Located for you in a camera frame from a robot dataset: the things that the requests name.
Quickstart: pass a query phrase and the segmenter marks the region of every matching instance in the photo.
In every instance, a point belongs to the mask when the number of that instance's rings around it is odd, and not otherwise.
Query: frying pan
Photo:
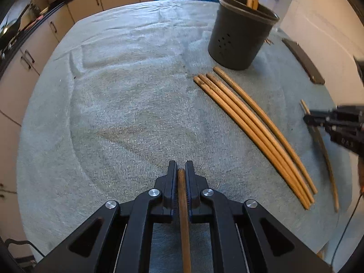
[[[24,8],[18,19],[11,21],[6,25],[0,33],[0,50],[4,50],[8,46],[12,38],[16,36],[20,28],[21,17],[25,11],[29,8],[30,3]]]

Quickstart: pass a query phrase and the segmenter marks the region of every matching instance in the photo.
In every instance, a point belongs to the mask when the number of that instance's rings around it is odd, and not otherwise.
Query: triangular cutout
[[[83,257],[89,257],[92,247],[99,235],[103,219],[97,219],[87,230],[81,234],[70,246],[69,250]]]
[[[260,223],[275,257],[280,257],[294,250],[293,243],[280,233],[267,219],[261,219]]]

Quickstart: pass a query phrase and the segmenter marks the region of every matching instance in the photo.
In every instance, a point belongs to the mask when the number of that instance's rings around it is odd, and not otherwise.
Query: black countertop
[[[17,39],[15,44],[12,46],[11,50],[6,54],[5,58],[0,63],[0,79],[3,76],[9,63],[14,58],[15,54],[19,51],[20,47],[25,43],[25,41],[30,37],[30,35],[39,27],[43,22],[45,22],[49,16],[60,9],[65,4],[71,2],[72,0],[59,0],[49,6],[49,10],[44,14],[43,18],[40,19],[35,25],[25,31],[20,38]]]

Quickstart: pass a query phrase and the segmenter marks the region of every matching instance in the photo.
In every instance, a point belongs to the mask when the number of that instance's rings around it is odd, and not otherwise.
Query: bucket
[[[247,0],[218,0],[217,17],[209,42],[209,54],[220,65],[233,70],[250,66],[279,17],[267,7],[257,10]]]

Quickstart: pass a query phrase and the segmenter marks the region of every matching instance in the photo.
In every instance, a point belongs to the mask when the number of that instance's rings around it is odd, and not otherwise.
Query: black power cord
[[[350,224],[351,219],[352,219],[352,218],[353,218],[353,216],[354,216],[354,213],[355,213],[355,211],[356,211],[356,209],[357,209],[357,207],[358,207],[358,205],[359,205],[360,199],[363,197],[363,195],[364,195],[364,193],[360,193],[360,196],[359,196],[359,198],[358,198],[358,202],[356,202],[356,205],[355,205],[355,208],[354,208],[354,210],[353,210],[353,213],[351,214],[351,216],[350,216],[350,218],[349,218],[349,221],[348,221],[348,223],[347,223],[347,224],[346,224],[346,226],[345,226],[345,229],[344,229],[344,231],[343,231],[343,234],[341,235],[341,238],[340,238],[340,240],[339,240],[339,243],[338,243],[338,244],[337,244],[337,246],[336,246],[336,249],[335,249],[335,251],[334,251],[334,254],[332,255],[331,264],[330,264],[331,269],[333,269],[332,265],[334,264],[334,258],[335,258],[335,255],[336,255],[337,249],[339,248],[339,245],[340,245],[341,241],[342,241],[342,240],[343,240],[343,238],[344,238],[345,232],[346,232],[346,230],[347,230],[347,228],[348,228],[348,226],[349,226],[349,224]]]

